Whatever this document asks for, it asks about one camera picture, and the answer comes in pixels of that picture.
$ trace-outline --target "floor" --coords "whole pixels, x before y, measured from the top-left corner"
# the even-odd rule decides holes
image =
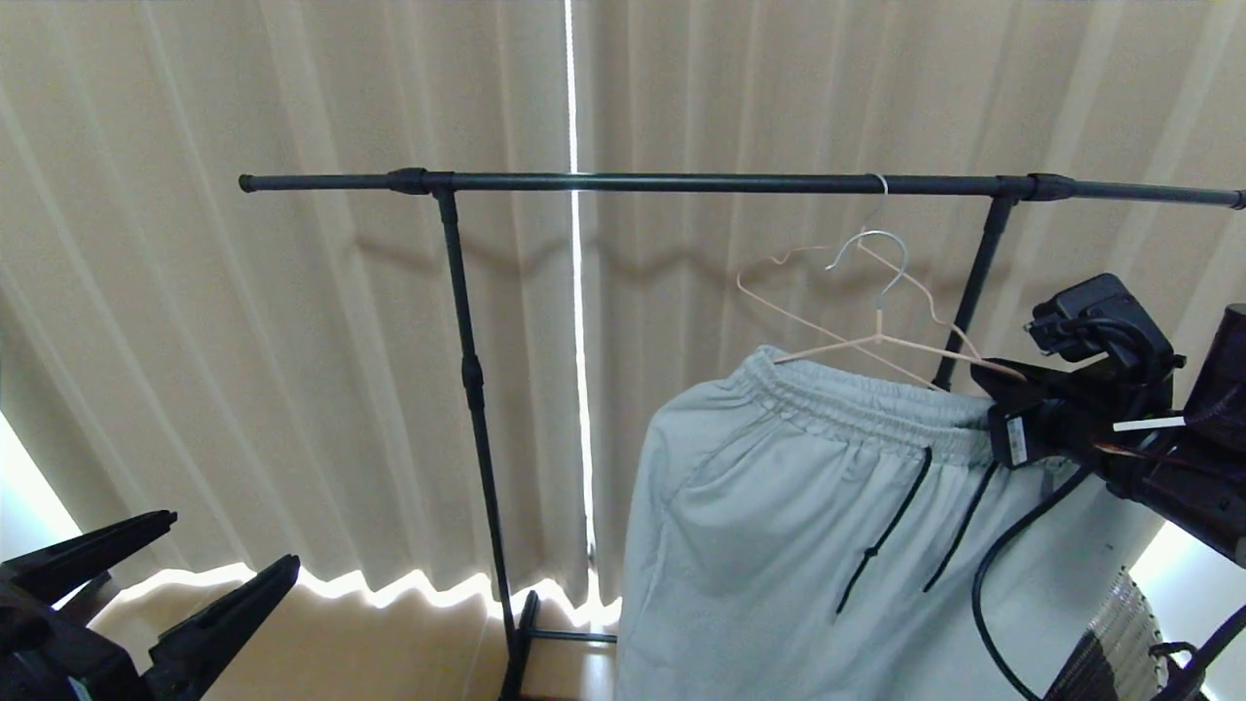
[[[140,670],[157,635],[232,584],[166,584],[110,604],[91,628],[125,646]],[[556,605],[542,628],[569,628]],[[537,641],[523,692],[535,699],[612,699],[612,645]],[[282,601],[206,696],[269,699],[495,700],[506,672],[501,621],[481,599],[437,608],[411,590],[378,609],[361,594],[324,599],[302,585]]]

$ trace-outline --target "clothing rack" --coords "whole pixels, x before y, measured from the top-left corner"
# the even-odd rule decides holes
[[[1246,208],[1246,189],[1207,189],[1158,184],[1078,181],[1052,173],[1027,176],[885,176],[888,194],[978,195],[989,197],[982,227],[982,239],[973,256],[969,278],[956,311],[956,325],[968,330],[978,299],[991,270],[996,250],[1008,225],[1008,215],[1018,202],[1049,202],[1055,199],[1129,199],[1141,202],[1179,202],[1216,204],[1234,209]],[[471,413],[476,441],[476,457],[483,487],[485,513],[493,552],[493,570],[502,603],[502,625],[506,630],[508,664],[500,699],[522,699],[521,689],[532,641],[571,640],[586,642],[617,642],[614,635],[546,630],[536,625],[541,599],[530,591],[515,623],[511,586],[506,575],[502,549],[501,519],[493,461],[485,423],[485,376],[476,357],[471,306],[467,299],[467,278],[464,270],[462,242],[459,234],[459,207],[455,192],[460,191],[598,191],[598,192],[734,192],[734,193],[800,193],[800,194],[870,194],[883,193],[883,183],[875,174],[720,174],[720,173],[456,173],[401,168],[375,174],[292,174],[238,177],[244,192],[267,189],[391,189],[404,194],[431,194],[441,212],[446,253],[450,260],[450,283],[454,290],[462,344],[462,382]],[[949,332],[947,350],[958,352],[961,336]],[[949,390],[954,361],[943,359],[933,385]]]

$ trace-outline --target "beige curtain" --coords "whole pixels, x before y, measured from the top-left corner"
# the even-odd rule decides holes
[[[583,169],[1024,174],[1246,184],[1246,21],[1220,2],[577,4]],[[729,374],[753,347],[816,334],[735,289],[735,271],[835,244],[877,197],[584,194],[594,525],[602,598],[619,589],[635,462],[649,416]],[[951,319],[987,200],[897,197],[875,223]],[[1246,218],[1224,208],[1030,203],[1013,213],[972,329],[984,354],[1039,362],[1029,306],[1111,270],[1196,362],[1225,303],[1246,294]],[[875,247],[890,254],[886,242]],[[794,259],[753,289],[847,335],[868,332],[886,269]],[[912,288],[892,330],[942,345]],[[937,359],[895,355],[932,377]],[[881,377],[886,367],[822,359]],[[957,388],[972,391],[963,370]]]
[[[5,415],[83,529],[181,514],[130,579],[491,572],[436,204],[237,176],[563,171],[567,128],[553,2],[6,4]],[[568,203],[461,197],[511,575],[579,601]]]

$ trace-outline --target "light gray shorts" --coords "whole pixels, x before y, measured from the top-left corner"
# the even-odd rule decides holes
[[[973,626],[971,581],[996,538],[1073,466],[991,469],[988,400],[776,366],[781,355],[758,349],[649,426],[627,532],[618,697],[1015,697]],[[1039,696],[1146,518],[1091,478],[996,562],[987,624]]]

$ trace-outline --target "black drawstring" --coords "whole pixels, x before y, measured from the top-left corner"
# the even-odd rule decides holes
[[[982,503],[982,496],[987,493],[987,484],[991,483],[991,478],[994,477],[996,471],[999,469],[999,463],[991,463],[987,468],[987,474],[982,476],[982,482],[978,483],[977,492],[973,493],[973,499],[969,501],[969,509],[964,513],[964,518],[961,519],[961,528],[956,529],[956,538],[952,539],[952,547],[948,548],[947,554],[943,555],[943,562],[938,564],[938,569],[934,570],[934,576],[926,583],[922,588],[922,594],[926,594],[934,586],[938,578],[943,575],[943,570],[947,569],[947,564],[952,562],[952,554],[956,549],[961,547],[961,539],[964,538],[964,532],[969,529],[969,519],[973,518],[973,512],[978,510],[978,504]]]
[[[900,519],[905,515],[905,512],[908,509],[908,506],[912,504],[913,498],[917,497],[917,489],[921,488],[922,481],[926,479],[926,473],[930,472],[931,463],[933,462],[934,462],[934,452],[931,451],[930,447],[927,447],[926,459],[922,461],[922,469],[920,473],[917,473],[917,481],[913,482],[913,487],[908,489],[908,496],[905,497],[905,501],[900,503],[900,510],[896,512],[896,515],[892,517],[891,523],[887,524],[887,530],[882,532],[882,535],[878,538],[878,543],[875,543],[872,547],[865,549],[865,555],[861,558],[861,564],[857,565],[857,572],[852,573],[852,579],[849,580],[847,588],[844,589],[844,596],[840,598],[840,605],[835,608],[836,615],[839,615],[839,613],[844,610],[844,605],[849,603],[849,594],[852,594],[852,588],[856,585],[856,580],[861,578],[861,574],[865,573],[865,567],[870,564],[870,560],[878,554],[878,549],[882,548],[883,543],[886,543],[887,537],[891,535],[891,532],[896,530],[896,525],[900,524]]]

